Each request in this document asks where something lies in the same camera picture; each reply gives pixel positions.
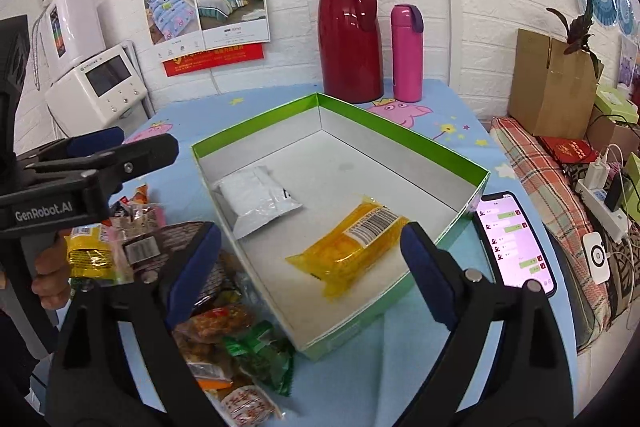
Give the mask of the person's left hand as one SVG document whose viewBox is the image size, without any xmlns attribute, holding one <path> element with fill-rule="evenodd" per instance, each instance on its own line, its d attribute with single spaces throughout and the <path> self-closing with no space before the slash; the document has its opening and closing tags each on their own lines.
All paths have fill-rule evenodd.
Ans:
<svg viewBox="0 0 640 427">
<path fill-rule="evenodd" d="M 46 310 L 62 309 L 70 299 L 70 265 L 66 248 L 66 239 L 58 235 L 52 245 L 43 249 L 35 259 L 36 276 L 32 281 L 32 291 Z"/>
</svg>

